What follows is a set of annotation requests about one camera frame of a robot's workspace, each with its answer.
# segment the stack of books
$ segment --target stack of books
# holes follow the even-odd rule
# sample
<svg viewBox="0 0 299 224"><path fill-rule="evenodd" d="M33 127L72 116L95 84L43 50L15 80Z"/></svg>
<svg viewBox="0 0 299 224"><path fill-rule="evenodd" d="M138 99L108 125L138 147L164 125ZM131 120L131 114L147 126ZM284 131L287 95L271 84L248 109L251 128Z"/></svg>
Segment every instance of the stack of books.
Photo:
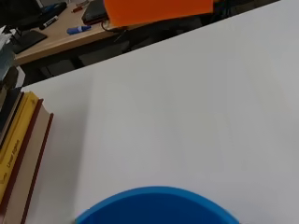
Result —
<svg viewBox="0 0 299 224"><path fill-rule="evenodd" d="M20 224L26 219L53 114L32 92L13 89L2 98L0 224Z"/></svg>

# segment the white table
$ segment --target white table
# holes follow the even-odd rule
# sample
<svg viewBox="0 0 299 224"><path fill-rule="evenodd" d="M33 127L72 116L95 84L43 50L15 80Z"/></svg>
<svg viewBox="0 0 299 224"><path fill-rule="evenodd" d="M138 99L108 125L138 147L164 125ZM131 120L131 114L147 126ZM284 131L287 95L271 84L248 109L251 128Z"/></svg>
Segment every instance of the white table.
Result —
<svg viewBox="0 0 299 224"><path fill-rule="evenodd" d="M123 190L199 193L242 223L297 224L299 1L25 88L54 121L27 224Z"/></svg>

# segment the blue bowl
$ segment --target blue bowl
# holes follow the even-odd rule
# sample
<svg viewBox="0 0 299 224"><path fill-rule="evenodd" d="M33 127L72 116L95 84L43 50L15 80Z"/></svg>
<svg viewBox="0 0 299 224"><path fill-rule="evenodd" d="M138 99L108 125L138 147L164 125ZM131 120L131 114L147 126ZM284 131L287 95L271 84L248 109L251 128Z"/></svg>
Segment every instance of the blue bowl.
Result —
<svg viewBox="0 0 299 224"><path fill-rule="evenodd" d="M184 189L130 189L96 204L77 224L239 224L212 201Z"/></svg>

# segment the orange paper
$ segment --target orange paper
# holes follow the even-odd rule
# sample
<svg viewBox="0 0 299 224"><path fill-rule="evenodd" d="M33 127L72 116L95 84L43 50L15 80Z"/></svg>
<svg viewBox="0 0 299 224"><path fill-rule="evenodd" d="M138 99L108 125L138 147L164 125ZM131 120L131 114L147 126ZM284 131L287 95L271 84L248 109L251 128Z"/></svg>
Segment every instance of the orange paper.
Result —
<svg viewBox="0 0 299 224"><path fill-rule="evenodd" d="M105 0L115 26L162 21L213 11L213 0Z"/></svg>

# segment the yellow book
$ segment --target yellow book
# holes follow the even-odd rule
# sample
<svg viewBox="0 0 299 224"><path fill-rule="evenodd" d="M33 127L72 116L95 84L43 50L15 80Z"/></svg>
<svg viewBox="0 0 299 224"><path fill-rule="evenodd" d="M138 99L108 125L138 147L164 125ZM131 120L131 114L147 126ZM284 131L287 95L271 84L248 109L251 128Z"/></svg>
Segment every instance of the yellow book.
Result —
<svg viewBox="0 0 299 224"><path fill-rule="evenodd" d="M30 91L21 100L7 138L0 151L0 203L7 188L12 168L18 157L22 140L27 132L38 98Z"/></svg>

